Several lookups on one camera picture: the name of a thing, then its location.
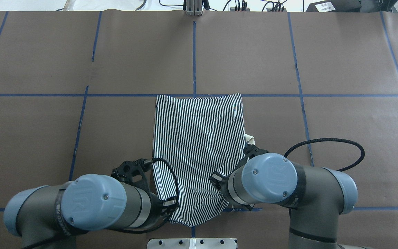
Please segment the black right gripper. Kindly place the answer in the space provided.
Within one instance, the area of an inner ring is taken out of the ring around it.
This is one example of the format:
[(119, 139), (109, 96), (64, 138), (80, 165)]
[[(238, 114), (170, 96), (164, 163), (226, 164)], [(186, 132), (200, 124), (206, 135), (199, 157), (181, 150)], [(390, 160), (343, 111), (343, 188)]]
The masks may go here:
[(245, 145), (243, 149), (245, 156), (237, 163), (235, 169), (227, 176), (222, 175), (218, 171), (214, 171), (209, 180), (213, 187), (219, 191), (220, 195), (229, 202), (232, 209), (245, 208), (247, 211), (253, 211), (254, 205), (257, 203), (242, 186), (241, 174), (244, 166), (253, 157), (267, 154), (269, 151), (260, 149), (256, 145)]

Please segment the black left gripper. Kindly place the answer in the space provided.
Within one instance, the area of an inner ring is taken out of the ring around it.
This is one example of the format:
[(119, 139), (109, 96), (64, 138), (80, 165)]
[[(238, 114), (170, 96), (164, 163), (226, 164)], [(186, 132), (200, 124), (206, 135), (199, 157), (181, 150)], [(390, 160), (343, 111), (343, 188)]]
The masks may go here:
[[(156, 194), (150, 191), (150, 183), (145, 175), (146, 172), (152, 170), (153, 164), (157, 162), (165, 164), (174, 181), (175, 195), (165, 200), (161, 200)], [(151, 203), (151, 214), (157, 214), (165, 219), (170, 219), (179, 207), (178, 178), (170, 164), (163, 158), (141, 158), (136, 161), (124, 161), (119, 167), (112, 170), (111, 177), (144, 191), (145, 196), (149, 197)]]

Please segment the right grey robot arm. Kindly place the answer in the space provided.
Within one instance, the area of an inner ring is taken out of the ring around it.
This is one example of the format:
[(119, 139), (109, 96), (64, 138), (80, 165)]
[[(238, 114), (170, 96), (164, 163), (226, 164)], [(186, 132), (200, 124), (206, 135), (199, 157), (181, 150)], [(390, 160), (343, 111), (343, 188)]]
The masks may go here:
[(355, 181), (343, 171), (303, 166), (255, 145), (227, 176), (209, 178), (230, 204), (252, 210), (270, 203), (289, 210), (289, 249), (355, 249), (338, 242), (340, 215), (358, 201)]

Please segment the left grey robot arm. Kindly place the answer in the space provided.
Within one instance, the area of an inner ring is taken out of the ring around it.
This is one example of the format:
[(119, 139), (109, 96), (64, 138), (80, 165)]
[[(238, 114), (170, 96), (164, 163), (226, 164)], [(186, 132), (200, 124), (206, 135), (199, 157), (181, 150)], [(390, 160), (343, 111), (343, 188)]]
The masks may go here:
[[(169, 170), (175, 195), (165, 200), (150, 191), (146, 173), (161, 162)], [(24, 249), (74, 249), (76, 236), (111, 230), (150, 233), (163, 227), (179, 207), (179, 182), (163, 158), (124, 161), (110, 176), (85, 174), (57, 186), (21, 191), (7, 203), (3, 222), (21, 237)]]

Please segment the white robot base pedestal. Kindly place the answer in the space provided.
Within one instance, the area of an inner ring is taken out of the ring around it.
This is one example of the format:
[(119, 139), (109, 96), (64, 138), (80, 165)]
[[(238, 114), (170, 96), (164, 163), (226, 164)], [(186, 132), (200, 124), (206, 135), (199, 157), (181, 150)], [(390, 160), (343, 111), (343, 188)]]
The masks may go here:
[(159, 238), (151, 239), (147, 249), (237, 249), (233, 238)]

